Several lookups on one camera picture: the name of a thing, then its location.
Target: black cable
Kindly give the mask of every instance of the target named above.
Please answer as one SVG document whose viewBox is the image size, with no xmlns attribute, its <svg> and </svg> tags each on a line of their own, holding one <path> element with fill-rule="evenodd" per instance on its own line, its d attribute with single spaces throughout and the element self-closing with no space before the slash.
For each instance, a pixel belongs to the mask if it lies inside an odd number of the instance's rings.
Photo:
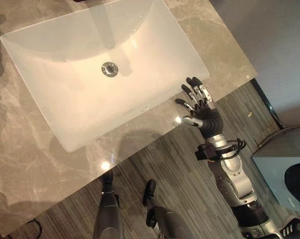
<svg viewBox="0 0 300 239">
<path fill-rule="evenodd" d="M 246 146 L 246 142 L 243 140 L 240 140 L 239 138 L 237 140 L 229 140 L 228 143 L 237 142 L 237 151 L 230 157 L 221 158 L 221 160 L 231 159 L 239 155 L 240 151 Z"/>
<path fill-rule="evenodd" d="M 36 224 L 37 224 L 37 226 L 38 226 L 38 228 L 39 228 L 39 233 L 38 233 L 37 237 L 35 237 L 35 239 L 39 239 L 40 236 L 41 236 L 41 233 L 42 233 L 42 226 L 41 226 L 40 222 L 38 222 L 37 219 L 33 219 L 33 220 L 27 222 L 27 224 L 29 224 L 29 223 L 36 223 Z"/>
</svg>

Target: washing machine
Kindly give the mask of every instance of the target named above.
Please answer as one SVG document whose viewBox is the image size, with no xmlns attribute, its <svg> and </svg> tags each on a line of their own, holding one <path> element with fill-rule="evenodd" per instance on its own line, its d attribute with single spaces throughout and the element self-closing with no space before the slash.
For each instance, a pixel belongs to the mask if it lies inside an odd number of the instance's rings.
<svg viewBox="0 0 300 239">
<path fill-rule="evenodd" d="M 300 127 L 275 135 L 253 160 L 278 202 L 300 212 Z"/>
</svg>

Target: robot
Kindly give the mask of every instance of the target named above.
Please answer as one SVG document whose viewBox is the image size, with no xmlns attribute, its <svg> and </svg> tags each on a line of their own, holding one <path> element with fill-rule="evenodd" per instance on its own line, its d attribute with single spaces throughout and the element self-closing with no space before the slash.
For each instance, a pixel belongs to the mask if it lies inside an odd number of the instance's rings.
<svg viewBox="0 0 300 239">
<path fill-rule="evenodd" d="M 242 168 L 239 152 L 246 143 L 240 139 L 227 141 L 221 134 L 223 121 L 215 103 L 202 82 L 187 78 L 182 89 L 194 106 L 183 99 L 176 103 L 185 107 L 190 115 L 182 117 L 183 123 L 197 127 L 205 139 L 195 152 L 198 160 L 207 160 L 213 172 L 216 186 L 236 217 L 242 235 L 247 239 L 300 239 L 300 220 L 287 221 L 278 229 L 266 215 L 257 200 L 252 183 Z M 97 214 L 93 239 L 123 239 L 123 225 L 119 211 L 119 197 L 112 189 L 112 171 L 102 176 L 103 189 Z M 194 236 L 180 215 L 167 209 L 155 200 L 156 182 L 147 182 L 142 203 L 147 207 L 146 225 L 160 232 L 158 238 L 194 239 Z"/>
</svg>

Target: robotic arm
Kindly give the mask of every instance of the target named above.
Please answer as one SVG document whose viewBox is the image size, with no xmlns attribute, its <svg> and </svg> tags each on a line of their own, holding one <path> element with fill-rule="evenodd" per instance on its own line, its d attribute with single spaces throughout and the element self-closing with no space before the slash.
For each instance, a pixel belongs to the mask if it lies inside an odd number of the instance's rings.
<svg viewBox="0 0 300 239">
<path fill-rule="evenodd" d="M 195 106 L 176 99 L 176 103 L 190 113 L 181 121 L 199 128 L 204 137 L 205 144 L 198 146 L 196 157 L 208 160 L 217 188 L 231 207 L 243 236 L 248 239 L 282 239 L 278 228 L 258 202 L 252 183 L 243 170 L 239 152 L 246 143 L 240 139 L 226 141 L 221 134 L 222 118 L 206 87 L 196 77 L 187 78 L 187 83 L 195 94 L 186 85 L 182 85 L 182 89 Z"/>
</svg>

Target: wall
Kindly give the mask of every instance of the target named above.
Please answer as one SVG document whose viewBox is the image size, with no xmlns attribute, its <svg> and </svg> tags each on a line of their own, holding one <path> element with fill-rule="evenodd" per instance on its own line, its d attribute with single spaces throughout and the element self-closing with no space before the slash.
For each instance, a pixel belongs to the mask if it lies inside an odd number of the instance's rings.
<svg viewBox="0 0 300 239">
<path fill-rule="evenodd" d="M 211 0 L 284 125 L 300 124 L 300 0 Z"/>
</svg>

